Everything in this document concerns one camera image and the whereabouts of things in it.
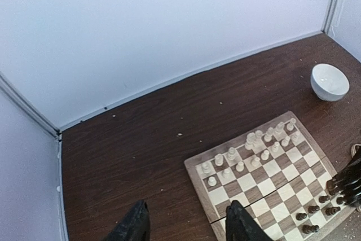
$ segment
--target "bowl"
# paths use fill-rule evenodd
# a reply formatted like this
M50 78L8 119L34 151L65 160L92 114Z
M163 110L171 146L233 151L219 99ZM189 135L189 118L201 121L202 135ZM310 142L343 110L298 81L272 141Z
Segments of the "bowl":
M324 101L342 99L349 91L349 80L339 69L329 64L317 64L311 73L311 86L315 94Z

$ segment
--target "dark wooden table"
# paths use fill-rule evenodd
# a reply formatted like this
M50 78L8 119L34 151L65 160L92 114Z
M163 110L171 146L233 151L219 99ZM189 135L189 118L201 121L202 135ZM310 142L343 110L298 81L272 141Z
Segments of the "dark wooden table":
M312 93L316 63L347 75L351 88L343 100L327 103ZM361 142L360 105L361 64L321 34L197 74L76 125L63 134L70 240L101 240L145 199L152 240L214 241L185 159L291 110L341 170L350 146ZM350 218L327 240L361 236L358 214Z

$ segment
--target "white chess piece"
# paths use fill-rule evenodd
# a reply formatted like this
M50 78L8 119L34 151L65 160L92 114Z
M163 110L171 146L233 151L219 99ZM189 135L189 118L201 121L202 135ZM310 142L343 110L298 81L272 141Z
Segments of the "white chess piece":
M214 157L214 163L215 163L216 166L222 166L223 165L223 155L217 154Z
M261 161L261 159L258 156L256 156L254 159L252 159L251 164L252 164L252 166L257 167L257 166L259 166L260 161Z
M246 139L246 144L245 144L245 148L247 150L251 150L253 147L253 142L256 140L256 135L254 133L249 133L247 135L247 139Z
M236 166L236 171L242 172L244 170L244 163L243 161L239 161Z
M211 176L208 178L208 184L209 186L215 186L217 184L217 180L213 176Z
M209 168L209 165L207 163L203 163L202 164L202 170L205 174L208 174L210 173L210 168Z
M280 143L276 141L276 142L272 145L271 151L272 151L272 152L278 152L279 147L280 147Z
M298 138L300 137L300 135L301 135L300 131L294 132L294 133L291 135L292 141L293 141L293 142L298 141Z
M274 129L272 127L267 129L266 135L265 135L265 142L270 142L272 140Z
M284 122L280 122L279 124L277 124L275 132L277 134L280 134L282 133L283 128L284 128Z
M222 172L222 175L224 178L228 178L230 176L231 170L230 169L224 169L224 171Z
M287 126L286 126L287 130L292 131L295 124L296 124L296 119L295 118L290 119L289 123L287 123Z
M281 145L282 145L283 147L288 146L290 139L291 139L291 138L290 138L289 136L285 137L284 139L282 139Z
M256 141L255 141L253 144L260 144L260 143L262 143L263 132L260 131L260 130L257 130L254 135L255 135L255 137L256 137Z
M233 147L229 148L227 157L229 160L234 160L236 158L236 148Z
M265 151L261 154L261 159L265 161L265 160L268 159L269 156L270 156L269 150L265 150Z

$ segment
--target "white wall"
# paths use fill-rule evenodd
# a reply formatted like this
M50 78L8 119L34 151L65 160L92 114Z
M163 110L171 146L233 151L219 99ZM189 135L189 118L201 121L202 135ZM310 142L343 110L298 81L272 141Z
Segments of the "white wall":
M361 61L361 0L338 0L328 34Z
M321 30L329 0L0 0L0 71L57 126Z
M56 142L0 92L0 240L60 240Z

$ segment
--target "bowl rim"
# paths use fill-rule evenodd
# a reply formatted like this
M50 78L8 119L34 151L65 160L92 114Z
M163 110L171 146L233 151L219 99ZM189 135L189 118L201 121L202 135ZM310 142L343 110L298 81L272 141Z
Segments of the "bowl rim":
M343 91L342 93L336 93L336 92L332 92L332 91L329 91L329 90L326 90L324 87L321 86L321 84L318 82L317 78L314 76L314 70L315 68L320 68L320 66L327 66L327 67L331 67L332 69L335 69L337 71L339 71L343 76L344 76L344 79L346 80L346 84L347 84L347 90L346 91ZM315 80L315 82L317 83L317 85L324 91L332 94L332 95L345 95L346 93L349 92L350 90L350 82L349 82L349 79L347 78L347 76L343 73L343 71L341 71L340 69L338 69L337 67L333 66L333 65L330 65L328 63L319 63L319 64L316 64L313 68L312 68L312 72L311 72L311 75L312 75L312 78Z

